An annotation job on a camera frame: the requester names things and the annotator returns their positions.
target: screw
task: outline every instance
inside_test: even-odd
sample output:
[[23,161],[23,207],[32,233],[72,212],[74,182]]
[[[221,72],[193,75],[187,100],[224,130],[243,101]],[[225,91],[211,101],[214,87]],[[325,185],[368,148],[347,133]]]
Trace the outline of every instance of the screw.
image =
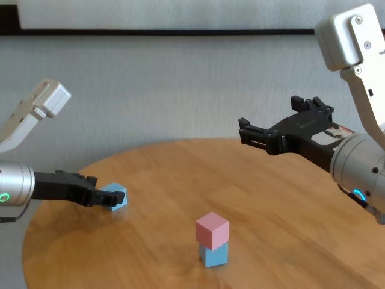
[[361,25],[361,24],[362,24],[362,21],[363,21],[363,19],[362,19],[361,16],[357,16],[357,17],[356,17],[356,23],[357,23],[358,25]]
[[370,49],[372,47],[371,43],[369,41],[366,41],[363,45],[363,47],[365,47],[365,49]]
[[361,67],[359,67],[359,66],[356,66],[356,67],[354,68],[354,72],[355,72],[356,74],[360,74],[361,71],[362,71],[362,69],[361,69]]

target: wood grain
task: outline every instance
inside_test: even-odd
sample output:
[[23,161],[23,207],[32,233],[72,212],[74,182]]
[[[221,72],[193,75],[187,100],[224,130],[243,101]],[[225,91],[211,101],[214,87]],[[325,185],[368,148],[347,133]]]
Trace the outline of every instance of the wood grain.
[[[298,155],[185,140],[81,173],[124,185],[129,206],[44,201],[23,246],[30,289],[385,287],[385,228]],[[194,222],[210,211],[230,222],[229,263],[206,269]]]

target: wall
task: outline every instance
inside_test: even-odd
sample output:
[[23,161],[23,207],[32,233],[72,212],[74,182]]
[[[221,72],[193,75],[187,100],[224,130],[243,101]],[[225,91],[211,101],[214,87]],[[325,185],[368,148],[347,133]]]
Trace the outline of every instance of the wall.
[[[76,171],[144,144],[238,137],[238,118],[269,127],[293,112],[290,96],[319,96],[334,120],[362,128],[347,85],[329,72],[314,36],[3,37],[0,123],[43,77],[72,98],[3,160]],[[24,286],[20,250],[35,207],[0,226],[1,288]],[[18,210],[0,208],[0,216]]]

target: pink cube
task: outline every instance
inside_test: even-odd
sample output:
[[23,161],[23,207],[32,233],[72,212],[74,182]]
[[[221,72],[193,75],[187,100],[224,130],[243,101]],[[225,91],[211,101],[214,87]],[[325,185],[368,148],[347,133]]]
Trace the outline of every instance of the pink cube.
[[211,212],[195,223],[196,240],[210,250],[229,241],[229,221]]

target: blue cube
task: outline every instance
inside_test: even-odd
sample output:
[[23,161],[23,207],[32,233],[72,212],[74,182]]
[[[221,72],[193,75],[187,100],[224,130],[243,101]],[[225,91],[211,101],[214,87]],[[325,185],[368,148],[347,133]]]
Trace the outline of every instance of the blue cube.
[[210,249],[204,247],[204,245],[199,244],[199,257],[205,264],[206,268],[226,264],[228,255],[228,243],[224,243],[214,251],[211,251]]
[[101,188],[101,190],[102,191],[111,191],[111,192],[122,191],[122,192],[124,192],[126,194],[125,198],[123,199],[123,202],[121,204],[116,205],[116,207],[109,207],[110,211],[112,211],[112,212],[116,211],[117,209],[120,209],[121,207],[123,207],[123,206],[128,204],[128,196],[127,196],[126,188],[122,187],[121,185],[116,184],[115,182],[113,182],[112,184],[107,185],[104,188]]

